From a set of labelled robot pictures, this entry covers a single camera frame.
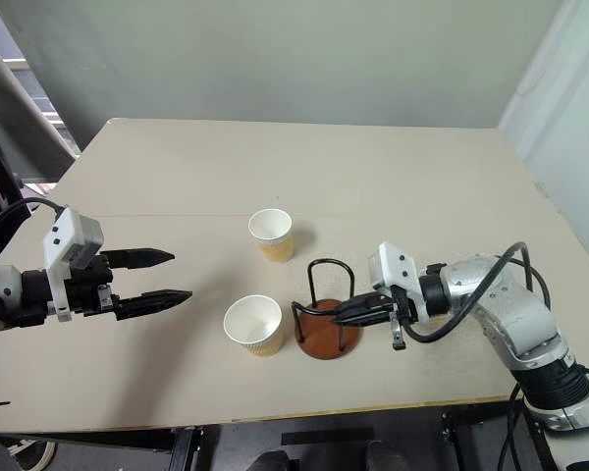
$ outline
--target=beige tabletop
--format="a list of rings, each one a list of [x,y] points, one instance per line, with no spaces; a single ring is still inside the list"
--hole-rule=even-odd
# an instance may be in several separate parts
[[[290,302],[309,302],[305,267],[321,256],[370,290],[367,257],[387,240],[419,267],[525,240],[557,322],[589,366],[589,255],[494,130],[112,120],[53,191],[101,223],[107,249],[155,247],[176,259],[116,270],[122,297],[160,288],[194,296],[159,314],[112,314],[0,333],[0,432],[83,431],[492,400],[513,380],[477,322],[432,344],[391,347],[388,325],[354,351],[315,360],[297,346]],[[294,258],[261,258],[248,216],[281,207]],[[51,212],[26,221],[1,264],[42,263]],[[320,297],[347,280],[319,267]],[[256,357],[223,332],[227,307],[251,293],[282,306],[287,340]]]

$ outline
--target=wooden coaster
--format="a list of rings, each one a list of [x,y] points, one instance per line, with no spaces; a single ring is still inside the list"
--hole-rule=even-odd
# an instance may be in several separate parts
[[[317,301],[313,309],[327,311],[334,309],[340,303],[336,299],[321,299]],[[301,312],[298,319],[305,337],[303,342],[297,342],[298,346],[305,353],[319,360],[331,360],[349,353],[359,339],[359,327],[344,327],[345,349],[340,351],[338,345],[340,328],[332,324],[333,316],[313,316]]]

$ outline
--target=cup rim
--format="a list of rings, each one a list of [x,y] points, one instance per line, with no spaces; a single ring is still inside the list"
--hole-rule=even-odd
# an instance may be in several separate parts
[[[232,312],[232,309],[239,303],[251,298],[251,297],[263,297],[264,299],[268,299],[269,301],[271,301],[275,307],[277,307],[277,310],[279,312],[279,324],[277,325],[277,329],[275,329],[273,332],[271,332],[269,335],[267,335],[266,337],[260,339],[260,340],[254,340],[254,341],[241,341],[238,339],[235,339],[234,337],[232,337],[232,335],[229,333],[229,331],[227,330],[227,316],[230,315],[230,313]],[[229,306],[229,308],[227,309],[227,311],[225,312],[225,317],[223,318],[223,330],[225,331],[225,334],[227,334],[227,337],[229,337],[231,340],[233,340],[235,343],[239,343],[240,345],[256,345],[258,343],[262,343],[264,341],[269,340],[271,337],[273,337],[275,335],[276,332],[279,331],[279,327],[282,325],[282,322],[284,320],[284,313],[282,312],[282,308],[279,305],[279,303],[273,299],[272,297],[266,296],[264,294],[249,294],[248,296],[244,296],[241,297],[240,299],[238,299],[236,302],[234,302],[231,306]]]
[[[288,218],[288,230],[285,231],[282,235],[278,235],[276,237],[260,237],[259,235],[257,235],[253,229],[251,228],[251,222],[253,221],[253,219],[258,216],[261,213],[265,213],[267,211],[277,211],[279,213],[282,213],[284,215],[286,215],[286,217]],[[260,209],[259,211],[255,211],[250,218],[248,218],[248,223],[247,223],[247,227],[248,227],[248,231],[250,232],[250,234],[255,237],[257,240],[261,240],[261,241],[272,241],[272,240],[278,240],[280,238],[284,238],[285,236],[288,235],[288,233],[291,231],[291,229],[293,228],[293,218],[291,217],[290,214],[288,214],[286,211],[284,211],[283,209],[279,209],[279,208],[264,208],[264,209]]]

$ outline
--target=white wall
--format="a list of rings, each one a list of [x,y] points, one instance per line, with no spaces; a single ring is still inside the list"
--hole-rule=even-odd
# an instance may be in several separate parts
[[[492,128],[559,0],[0,0],[84,148],[113,117]]]
[[[589,251],[589,0],[564,2],[528,72],[501,130]]]

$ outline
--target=paper cup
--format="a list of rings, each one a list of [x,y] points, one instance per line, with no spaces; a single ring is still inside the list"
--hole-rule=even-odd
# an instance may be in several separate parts
[[[231,305],[223,321],[225,334],[259,356],[277,353],[284,342],[282,309],[262,294],[243,297]]]
[[[293,256],[292,227],[290,215],[281,209],[262,209],[248,220],[248,231],[271,262],[286,262]]]

